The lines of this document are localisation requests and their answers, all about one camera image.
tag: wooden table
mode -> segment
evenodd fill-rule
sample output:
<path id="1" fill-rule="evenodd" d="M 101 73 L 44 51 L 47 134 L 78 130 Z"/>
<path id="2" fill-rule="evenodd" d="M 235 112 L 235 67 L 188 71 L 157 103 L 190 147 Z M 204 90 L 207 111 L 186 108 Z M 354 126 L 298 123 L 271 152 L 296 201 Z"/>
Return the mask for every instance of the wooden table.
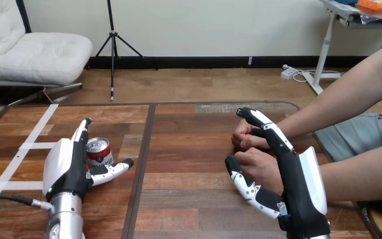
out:
<path id="1" fill-rule="evenodd" d="M 276 220 L 248 205 L 224 165 L 231 133 L 247 106 L 280 121 L 289 103 L 142 104 L 5 108 L 0 117 L 0 192 L 45 200 L 43 166 L 52 142 L 71 137 L 91 117 L 90 137 L 110 141 L 115 161 L 131 157 L 124 175 L 99 185 L 83 204 L 89 239 L 285 238 Z M 292 141 L 298 153 L 312 135 Z M 0 238 L 43 238 L 47 213 L 0 200 Z M 371 238 L 351 203 L 330 204 L 332 238 Z"/>

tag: power strip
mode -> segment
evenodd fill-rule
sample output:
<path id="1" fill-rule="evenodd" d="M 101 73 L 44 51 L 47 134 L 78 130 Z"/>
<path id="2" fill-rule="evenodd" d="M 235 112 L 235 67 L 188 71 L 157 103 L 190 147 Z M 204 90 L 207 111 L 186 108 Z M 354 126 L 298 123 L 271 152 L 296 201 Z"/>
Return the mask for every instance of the power strip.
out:
<path id="1" fill-rule="evenodd" d="M 286 70 L 284 70 L 281 73 L 281 77 L 287 80 L 292 79 L 296 74 L 298 74 L 298 71 L 295 68 L 288 67 Z"/>

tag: white wall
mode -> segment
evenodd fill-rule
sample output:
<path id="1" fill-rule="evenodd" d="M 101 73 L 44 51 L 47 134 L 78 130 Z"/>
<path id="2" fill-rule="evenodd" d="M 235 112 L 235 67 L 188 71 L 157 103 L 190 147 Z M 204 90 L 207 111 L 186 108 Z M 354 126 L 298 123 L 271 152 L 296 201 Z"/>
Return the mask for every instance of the white wall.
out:
<path id="1" fill-rule="evenodd" d="M 33 32 L 110 32 L 105 0 L 24 0 Z M 112 0 L 115 30 L 145 56 L 319 55 L 329 18 L 319 0 Z M 382 29 L 336 23 L 329 55 L 370 55 Z M 135 55 L 119 42 L 120 55 Z M 102 55 L 110 55 L 107 46 Z"/>

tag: white armchair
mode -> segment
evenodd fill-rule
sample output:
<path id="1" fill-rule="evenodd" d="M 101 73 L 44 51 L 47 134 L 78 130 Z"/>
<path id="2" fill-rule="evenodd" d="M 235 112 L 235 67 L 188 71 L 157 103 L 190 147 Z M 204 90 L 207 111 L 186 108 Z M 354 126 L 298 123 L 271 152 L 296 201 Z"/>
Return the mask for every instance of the white armchair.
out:
<path id="1" fill-rule="evenodd" d="M 71 83 L 81 75 L 91 51 L 90 40 L 80 35 L 26 34 L 15 0 L 0 0 L 0 86 L 43 86 L 16 104 L 40 95 L 51 103 L 48 94 L 81 87 Z"/>

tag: white tape line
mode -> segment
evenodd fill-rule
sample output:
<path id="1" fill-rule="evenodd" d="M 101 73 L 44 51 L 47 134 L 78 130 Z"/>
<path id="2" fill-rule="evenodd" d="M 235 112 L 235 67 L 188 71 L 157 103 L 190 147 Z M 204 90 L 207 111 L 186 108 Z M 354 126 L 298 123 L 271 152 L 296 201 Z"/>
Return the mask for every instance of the white tape line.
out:
<path id="1" fill-rule="evenodd" d="M 52 148 L 56 142 L 49 143 L 23 143 L 19 149 L 43 149 Z"/>
<path id="2" fill-rule="evenodd" d="M 30 182 L 21 182 L 21 181 L 9 181 L 6 183 L 3 190 L 42 190 L 43 181 L 30 181 Z"/>
<path id="3" fill-rule="evenodd" d="M 36 127 L 34 127 L 33 131 L 30 133 L 30 135 L 27 137 L 24 143 L 34 143 L 39 136 L 42 129 L 47 124 L 47 121 L 49 121 L 50 117 L 53 115 L 53 112 L 55 112 L 58 105 L 50 105 L 45 114 L 43 114 L 42 118 L 39 120 L 39 122 L 36 124 Z M 11 163 L 9 163 L 8 167 L 6 167 L 3 174 L 0 176 L 0 193 L 2 192 L 2 188 L 6 186 L 8 181 L 11 179 L 12 175 L 15 173 L 17 168 L 19 167 L 20 163 L 26 156 L 29 148 L 20 149 L 18 153 L 14 156 Z"/>

